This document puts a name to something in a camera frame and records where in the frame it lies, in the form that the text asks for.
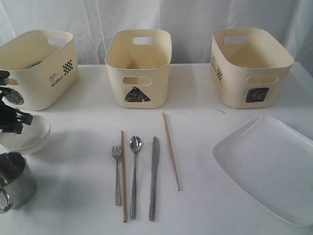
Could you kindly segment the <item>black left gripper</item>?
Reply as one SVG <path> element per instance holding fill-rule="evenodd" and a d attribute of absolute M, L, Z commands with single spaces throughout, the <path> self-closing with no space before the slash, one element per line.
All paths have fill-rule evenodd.
<path fill-rule="evenodd" d="M 14 108 L 7 106 L 2 99 L 9 94 L 11 94 L 11 92 L 8 88 L 0 88 L 0 130 L 4 133 L 20 135 L 23 130 L 22 123 L 31 125 L 33 116 L 30 113 L 18 113 Z"/>

